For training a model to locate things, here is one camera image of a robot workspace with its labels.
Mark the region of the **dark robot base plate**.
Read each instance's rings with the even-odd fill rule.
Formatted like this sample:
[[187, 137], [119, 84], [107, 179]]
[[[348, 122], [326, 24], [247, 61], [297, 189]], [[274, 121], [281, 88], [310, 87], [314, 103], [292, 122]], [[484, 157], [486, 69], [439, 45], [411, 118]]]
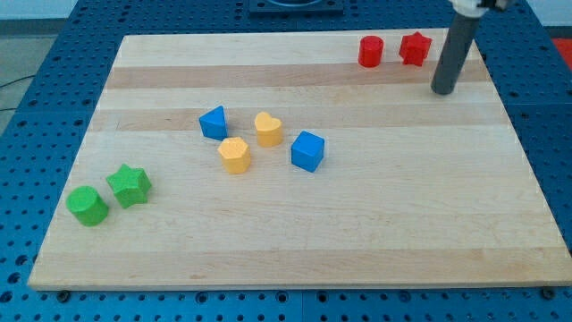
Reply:
[[312, 13], [340, 14], [344, 11], [344, 0], [248, 0], [246, 5], [251, 16]]

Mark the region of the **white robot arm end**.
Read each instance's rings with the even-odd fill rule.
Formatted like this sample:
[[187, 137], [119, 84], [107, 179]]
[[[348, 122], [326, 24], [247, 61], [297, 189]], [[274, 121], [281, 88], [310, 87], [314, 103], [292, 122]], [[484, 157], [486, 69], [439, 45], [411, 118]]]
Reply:
[[487, 11], [505, 11], [515, 0], [449, 0], [456, 13], [468, 18], [481, 18]]

